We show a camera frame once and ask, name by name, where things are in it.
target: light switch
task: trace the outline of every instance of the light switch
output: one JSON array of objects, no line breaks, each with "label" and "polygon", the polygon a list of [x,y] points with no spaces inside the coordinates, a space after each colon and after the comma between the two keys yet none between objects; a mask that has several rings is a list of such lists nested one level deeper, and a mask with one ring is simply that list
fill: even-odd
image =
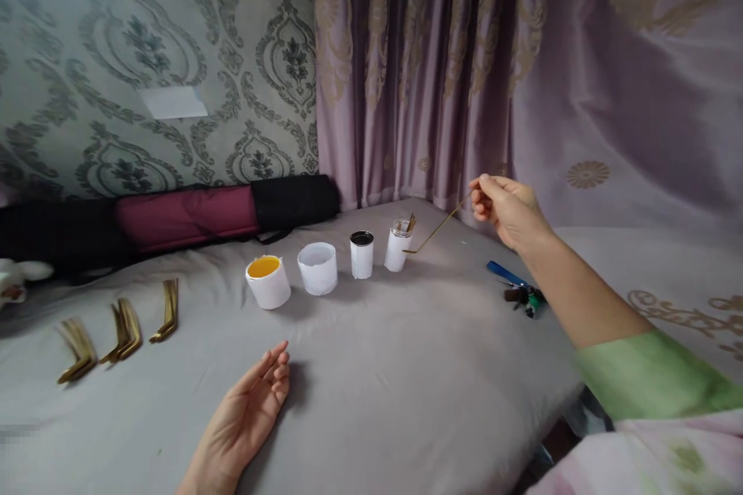
[{"label": "light switch", "polygon": [[195,87],[156,87],[137,92],[156,120],[209,115]]}]

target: paper cup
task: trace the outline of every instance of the paper cup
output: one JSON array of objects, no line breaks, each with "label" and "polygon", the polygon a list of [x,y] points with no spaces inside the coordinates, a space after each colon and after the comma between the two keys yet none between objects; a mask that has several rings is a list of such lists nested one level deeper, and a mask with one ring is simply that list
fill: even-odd
[{"label": "paper cup", "polygon": [[351,272],[354,278],[369,278],[374,267],[374,236],[360,230],[351,235]]},{"label": "paper cup", "polygon": [[281,258],[264,255],[245,268],[245,278],[255,301],[263,309],[283,306],[292,295],[289,279]]},{"label": "paper cup", "polygon": [[302,272],[302,282],[308,294],[330,294],[338,284],[338,263],[335,247],[325,242],[308,244],[296,256]]},{"label": "paper cup", "polygon": [[398,219],[389,229],[385,267],[392,272],[400,272],[408,257],[402,250],[410,249],[410,242],[413,241],[413,232],[406,232],[409,224],[410,222],[405,219]]}]

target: hand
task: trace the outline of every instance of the hand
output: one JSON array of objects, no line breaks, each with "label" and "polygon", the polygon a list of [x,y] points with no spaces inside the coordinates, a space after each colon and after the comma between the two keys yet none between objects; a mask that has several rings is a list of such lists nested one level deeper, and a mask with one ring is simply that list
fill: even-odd
[{"label": "hand", "polygon": [[284,340],[254,365],[219,404],[178,493],[232,495],[245,467],[276,423],[289,393]]},{"label": "hand", "polygon": [[519,254],[554,232],[536,202],[534,190],[503,176],[483,174],[470,182],[474,218],[489,220],[509,248]]}]

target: green sleeve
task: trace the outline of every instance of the green sleeve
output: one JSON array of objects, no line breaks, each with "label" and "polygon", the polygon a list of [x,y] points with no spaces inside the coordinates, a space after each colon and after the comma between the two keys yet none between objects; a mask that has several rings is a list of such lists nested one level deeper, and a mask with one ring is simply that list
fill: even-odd
[{"label": "green sleeve", "polygon": [[657,329],[583,348],[577,359],[586,385],[615,421],[743,408],[743,387]]}]

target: pink bag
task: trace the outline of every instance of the pink bag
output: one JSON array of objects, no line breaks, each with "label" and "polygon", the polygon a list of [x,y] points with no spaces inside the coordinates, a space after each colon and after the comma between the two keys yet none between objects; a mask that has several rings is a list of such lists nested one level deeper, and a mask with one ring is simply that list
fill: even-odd
[{"label": "pink bag", "polygon": [[125,197],[115,215],[142,253],[259,232],[250,186]]}]

